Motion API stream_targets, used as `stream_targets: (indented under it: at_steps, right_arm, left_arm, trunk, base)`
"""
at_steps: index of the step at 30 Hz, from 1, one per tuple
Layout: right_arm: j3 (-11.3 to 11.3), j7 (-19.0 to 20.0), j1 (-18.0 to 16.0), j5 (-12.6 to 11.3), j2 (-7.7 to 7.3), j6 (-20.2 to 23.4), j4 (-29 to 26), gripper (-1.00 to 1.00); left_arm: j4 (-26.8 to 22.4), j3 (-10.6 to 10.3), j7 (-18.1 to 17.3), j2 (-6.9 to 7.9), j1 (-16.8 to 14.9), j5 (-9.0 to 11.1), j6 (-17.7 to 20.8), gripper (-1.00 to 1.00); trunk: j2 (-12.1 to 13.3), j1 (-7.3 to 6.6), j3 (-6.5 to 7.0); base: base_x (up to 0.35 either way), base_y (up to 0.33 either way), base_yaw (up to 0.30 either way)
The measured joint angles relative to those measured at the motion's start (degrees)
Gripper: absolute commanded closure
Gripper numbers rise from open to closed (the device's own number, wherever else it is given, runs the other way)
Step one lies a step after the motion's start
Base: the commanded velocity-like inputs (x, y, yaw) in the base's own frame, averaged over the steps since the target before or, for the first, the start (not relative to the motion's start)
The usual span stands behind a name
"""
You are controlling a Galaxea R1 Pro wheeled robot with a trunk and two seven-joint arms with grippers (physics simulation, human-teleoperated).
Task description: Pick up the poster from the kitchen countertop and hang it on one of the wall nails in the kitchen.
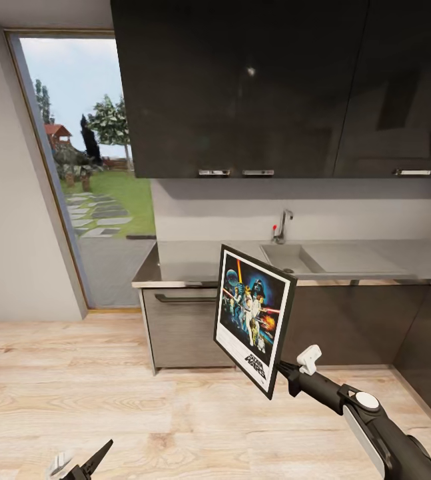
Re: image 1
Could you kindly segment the poster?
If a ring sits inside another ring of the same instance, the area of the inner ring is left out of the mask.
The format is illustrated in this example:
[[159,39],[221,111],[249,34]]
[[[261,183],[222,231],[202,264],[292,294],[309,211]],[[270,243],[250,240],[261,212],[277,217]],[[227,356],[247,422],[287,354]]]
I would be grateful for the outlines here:
[[272,399],[298,278],[221,245],[213,341]]

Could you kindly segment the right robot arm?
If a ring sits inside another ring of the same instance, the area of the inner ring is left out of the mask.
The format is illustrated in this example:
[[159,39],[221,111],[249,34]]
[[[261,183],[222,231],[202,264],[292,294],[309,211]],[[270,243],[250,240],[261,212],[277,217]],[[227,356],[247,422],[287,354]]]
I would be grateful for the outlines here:
[[384,480],[431,480],[431,456],[423,444],[389,419],[375,396],[316,373],[314,362],[321,355],[318,345],[311,345],[297,357],[301,366],[274,362],[288,381],[288,394],[295,397],[303,391],[344,415]]

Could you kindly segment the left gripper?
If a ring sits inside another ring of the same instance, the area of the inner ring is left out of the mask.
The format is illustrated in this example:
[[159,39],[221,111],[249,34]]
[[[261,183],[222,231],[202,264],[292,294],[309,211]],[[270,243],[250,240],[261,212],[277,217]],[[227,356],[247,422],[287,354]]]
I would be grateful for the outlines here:
[[95,472],[109,449],[113,444],[110,440],[104,447],[96,452],[82,467],[75,465],[64,478],[60,480],[91,480],[91,475]]

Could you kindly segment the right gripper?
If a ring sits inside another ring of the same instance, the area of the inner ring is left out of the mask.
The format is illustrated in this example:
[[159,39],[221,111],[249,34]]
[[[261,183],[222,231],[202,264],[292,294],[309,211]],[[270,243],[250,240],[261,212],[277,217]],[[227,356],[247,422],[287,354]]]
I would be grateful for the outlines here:
[[301,373],[299,369],[302,367],[286,362],[280,361],[274,366],[288,381],[288,394],[295,397],[299,392],[303,391],[308,396],[313,397],[322,404],[322,392],[329,379],[320,373],[309,375],[308,373]]

